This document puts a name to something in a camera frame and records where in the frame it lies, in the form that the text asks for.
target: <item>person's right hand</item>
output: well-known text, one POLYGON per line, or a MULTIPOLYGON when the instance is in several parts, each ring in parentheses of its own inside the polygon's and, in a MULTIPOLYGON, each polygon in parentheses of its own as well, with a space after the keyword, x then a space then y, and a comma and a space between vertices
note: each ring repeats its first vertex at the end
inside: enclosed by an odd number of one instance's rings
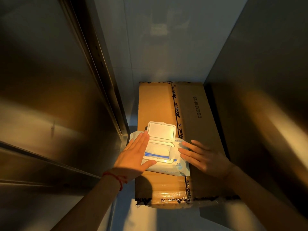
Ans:
POLYGON ((182 142, 185 147, 192 150, 189 151, 179 148, 182 159, 191 163, 206 174, 220 179, 226 178, 235 165, 232 164, 224 154, 210 150, 208 147, 196 140, 191 140, 191 142, 194 145, 182 142))

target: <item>wet wipes package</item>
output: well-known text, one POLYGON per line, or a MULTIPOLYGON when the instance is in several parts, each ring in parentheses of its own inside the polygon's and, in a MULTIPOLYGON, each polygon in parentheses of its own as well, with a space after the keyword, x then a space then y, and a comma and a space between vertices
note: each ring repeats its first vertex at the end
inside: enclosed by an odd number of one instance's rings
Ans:
MULTIPOLYGON (((142 163, 149 159, 156 160, 156 164, 149 167, 148 171, 165 173, 174 176, 190 176, 189 163, 180 157, 179 147, 184 147, 184 141, 175 137, 176 126, 164 122, 149 122, 149 143, 144 153, 142 163)), ((136 139, 142 131, 136 131, 130 135, 136 139)))

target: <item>white plastic lid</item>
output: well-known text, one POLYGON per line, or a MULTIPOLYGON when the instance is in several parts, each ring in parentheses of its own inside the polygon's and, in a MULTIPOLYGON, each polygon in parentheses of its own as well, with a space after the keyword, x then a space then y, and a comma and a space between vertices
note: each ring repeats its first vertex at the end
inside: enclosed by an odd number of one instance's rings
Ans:
POLYGON ((175 140, 176 126, 164 122, 149 122, 148 134, 151 140, 171 143, 175 140))

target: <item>red string bracelet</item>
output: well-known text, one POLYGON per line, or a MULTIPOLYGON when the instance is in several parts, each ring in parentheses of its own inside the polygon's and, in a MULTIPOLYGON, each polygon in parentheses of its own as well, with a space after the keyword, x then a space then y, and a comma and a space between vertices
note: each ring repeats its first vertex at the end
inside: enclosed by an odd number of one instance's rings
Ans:
POLYGON ((119 183, 120 183, 120 185, 121 185, 120 191, 123 189, 123 183, 126 183, 126 184, 127 184, 127 180, 126 180, 127 177, 126 177, 126 176, 122 176, 122 175, 117 176, 117 175, 115 175, 115 174, 113 174, 113 173, 110 173, 110 172, 108 172, 108 171, 104 172, 102 176, 105 176, 105 175, 111 175, 111 176, 113 176, 115 179, 117 179, 117 180, 119 181, 119 183))

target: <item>person's left hand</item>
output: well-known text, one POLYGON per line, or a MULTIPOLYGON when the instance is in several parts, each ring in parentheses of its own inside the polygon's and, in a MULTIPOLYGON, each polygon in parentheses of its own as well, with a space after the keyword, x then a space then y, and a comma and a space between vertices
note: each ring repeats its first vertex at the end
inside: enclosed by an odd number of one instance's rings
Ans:
POLYGON ((115 175, 126 176, 127 180, 130 181, 156 164, 156 161, 153 159, 141 164, 149 138, 148 132, 145 131, 144 133, 140 133, 135 141, 131 140, 118 156, 110 172, 115 175))

